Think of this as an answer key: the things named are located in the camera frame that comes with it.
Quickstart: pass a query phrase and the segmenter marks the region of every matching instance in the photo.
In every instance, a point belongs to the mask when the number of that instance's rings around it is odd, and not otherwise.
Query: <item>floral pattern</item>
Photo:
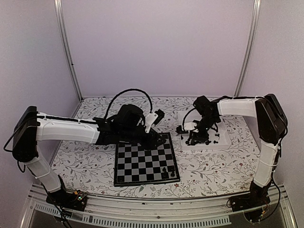
[[[231,145],[225,150],[181,150],[175,132],[177,111],[192,108],[193,97],[153,97],[153,110],[162,109],[165,117],[154,127],[170,132],[181,181],[136,187],[114,187],[115,145],[97,146],[85,142],[63,141],[52,164],[67,188],[94,194],[139,198],[187,198],[231,194],[249,189],[257,169],[260,151],[243,117],[226,116]],[[111,98],[87,98],[76,118],[103,117]],[[145,97],[119,97],[109,116],[123,104],[134,104],[149,111]]]

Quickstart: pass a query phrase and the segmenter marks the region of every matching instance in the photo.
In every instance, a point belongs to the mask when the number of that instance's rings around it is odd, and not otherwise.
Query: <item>ventilation grille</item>
[[[60,217],[59,211],[52,206],[36,203],[35,209],[47,214]],[[105,219],[98,216],[82,215],[71,220],[106,228],[211,228],[231,224],[229,216],[209,218],[185,222],[142,222]]]

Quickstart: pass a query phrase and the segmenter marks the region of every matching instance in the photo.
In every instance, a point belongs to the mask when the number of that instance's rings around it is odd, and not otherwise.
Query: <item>leaf pattern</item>
[[[194,97],[153,97],[153,109],[162,109],[165,117],[154,127],[158,132],[171,132],[181,181],[170,184],[148,184],[114,187],[115,145],[97,146],[85,142],[63,141],[52,168],[66,187],[93,194],[140,198],[188,198],[231,194],[249,189],[258,164],[259,149],[243,117],[225,116],[231,145],[225,150],[183,151],[175,132],[177,112],[192,108]],[[87,98],[77,118],[103,117],[111,98]],[[145,97],[119,97],[109,116],[123,104],[139,106],[147,114]]]

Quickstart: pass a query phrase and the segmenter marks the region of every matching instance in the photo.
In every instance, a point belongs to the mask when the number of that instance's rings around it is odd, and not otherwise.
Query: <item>checkered board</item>
[[[140,144],[116,146],[114,186],[162,184],[180,181],[170,133],[156,150],[144,150]]]

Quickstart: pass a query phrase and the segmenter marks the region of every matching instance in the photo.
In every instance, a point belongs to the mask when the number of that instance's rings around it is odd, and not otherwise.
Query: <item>white wall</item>
[[[276,94],[289,121],[276,178],[304,227],[304,1],[262,1],[242,95]]]
[[[5,0],[0,7],[0,227],[17,228],[32,184],[2,147],[27,106],[69,116],[77,99],[52,0]],[[42,146],[49,159],[54,143]]]
[[[253,2],[63,1],[83,95],[233,95]]]

